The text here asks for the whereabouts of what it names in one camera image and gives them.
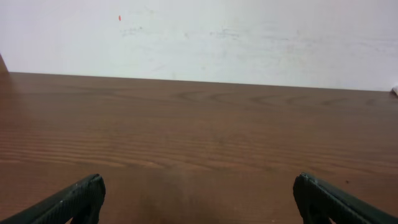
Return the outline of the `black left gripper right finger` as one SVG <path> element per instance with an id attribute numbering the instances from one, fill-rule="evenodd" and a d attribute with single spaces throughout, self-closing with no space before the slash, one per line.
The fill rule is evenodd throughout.
<path id="1" fill-rule="evenodd" d="M 397 223 L 397 217 L 304 172 L 295 178 L 293 195 L 304 224 Z"/>

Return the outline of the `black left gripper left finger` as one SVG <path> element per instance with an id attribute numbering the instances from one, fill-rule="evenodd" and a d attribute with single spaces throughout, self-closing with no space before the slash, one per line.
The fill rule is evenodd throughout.
<path id="1" fill-rule="evenodd" d="M 102 176 L 91 174 L 1 223 L 97 224 L 105 195 Z"/>

